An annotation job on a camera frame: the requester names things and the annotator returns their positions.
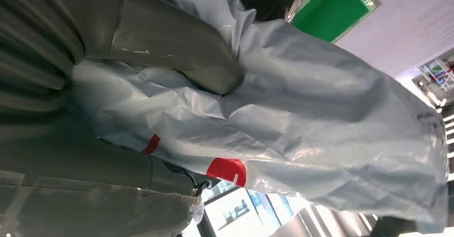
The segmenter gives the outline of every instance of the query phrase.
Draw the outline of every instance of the ceiling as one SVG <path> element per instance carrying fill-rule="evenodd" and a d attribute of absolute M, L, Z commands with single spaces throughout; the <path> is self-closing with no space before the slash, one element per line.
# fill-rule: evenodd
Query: ceiling
<path fill-rule="evenodd" d="M 401 77 L 454 47 L 454 0 L 379 0 L 382 4 L 336 44 Z"/>

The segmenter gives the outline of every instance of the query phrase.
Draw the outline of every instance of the corrugated flexible hose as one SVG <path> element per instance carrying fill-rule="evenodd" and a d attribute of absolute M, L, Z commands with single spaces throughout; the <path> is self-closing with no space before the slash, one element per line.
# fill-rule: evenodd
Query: corrugated flexible hose
<path fill-rule="evenodd" d="M 182 72 L 225 95 L 243 72 L 221 35 L 165 0 L 0 0 L 0 113 L 52 112 L 84 58 Z"/>

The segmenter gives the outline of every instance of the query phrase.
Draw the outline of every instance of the red stripe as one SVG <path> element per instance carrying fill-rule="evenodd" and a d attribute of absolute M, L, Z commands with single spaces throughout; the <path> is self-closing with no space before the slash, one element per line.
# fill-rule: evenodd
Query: red stripe
<path fill-rule="evenodd" d="M 151 155 L 155 152 L 161 138 L 156 134 L 148 142 L 148 146 L 142 151 L 143 154 Z"/>
<path fill-rule="evenodd" d="M 448 74 L 451 71 L 454 71 L 454 68 L 451 68 L 448 71 L 445 71 L 442 75 L 437 76 L 434 80 L 431 80 L 430 82 L 433 83 L 433 82 L 437 81 L 438 79 L 444 77 L 444 75 Z"/>

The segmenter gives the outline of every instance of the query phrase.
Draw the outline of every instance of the red tape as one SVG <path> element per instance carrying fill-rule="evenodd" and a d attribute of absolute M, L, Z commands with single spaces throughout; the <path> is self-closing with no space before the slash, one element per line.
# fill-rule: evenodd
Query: red tape
<path fill-rule="evenodd" d="M 151 155 L 156 151 L 156 148 L 159 144 L 161 138 L 156 134 L 152 136 L 150 141 L 148 142 L 148 146 L 142 151 L 143 154 Z"/>
<path fill-rule="evenodd" d="M 208 167 L 207 176 L 227 180 L 240 187 L 246 185 L 246 168 L 239 159 L 215 158 Z"/>

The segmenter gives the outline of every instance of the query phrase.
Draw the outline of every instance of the green box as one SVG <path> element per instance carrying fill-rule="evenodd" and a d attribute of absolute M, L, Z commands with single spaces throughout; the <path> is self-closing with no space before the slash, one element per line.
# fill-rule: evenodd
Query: green box
<path fill-rule="evenodd" d="M 302 32 L 335 42 L 378 6 L 378 0 L 306 0 L 291 23 Z"/>

